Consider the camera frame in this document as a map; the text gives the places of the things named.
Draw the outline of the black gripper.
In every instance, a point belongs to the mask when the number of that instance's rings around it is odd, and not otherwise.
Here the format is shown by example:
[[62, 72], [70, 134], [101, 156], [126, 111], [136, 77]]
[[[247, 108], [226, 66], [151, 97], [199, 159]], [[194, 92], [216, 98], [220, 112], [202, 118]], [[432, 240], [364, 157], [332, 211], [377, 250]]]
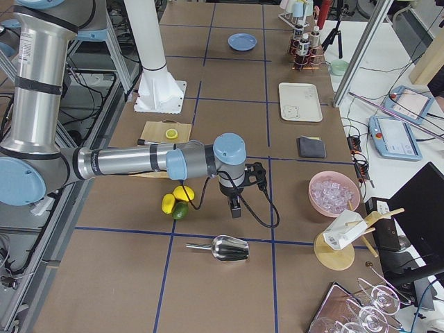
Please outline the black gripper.
[[219, 189], [221, 193], [230, 198], [230, 211], [232, 218], [241, 217], [241, 205], [238, 195], [242, 192], [243, 176], [234, 177], [228, 172], [218, 172]]

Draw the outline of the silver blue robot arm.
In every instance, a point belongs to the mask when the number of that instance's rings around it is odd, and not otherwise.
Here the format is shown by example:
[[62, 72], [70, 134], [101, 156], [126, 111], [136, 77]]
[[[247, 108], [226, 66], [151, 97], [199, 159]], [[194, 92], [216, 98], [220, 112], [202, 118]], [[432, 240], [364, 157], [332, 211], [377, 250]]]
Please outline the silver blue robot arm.
[[246, 183], [246, 145], [226, 133], [213, 144], [134, 148], [59, 148], [56, 126], [70, 41], [80, 32], [107, 34], [104, 1], [17, 1], [21, 24], [10, 133], [1, 141], [1, 201], [23, 206], [96, 176], [164, 171], [173, 180], [218, 178], [233, 217]]

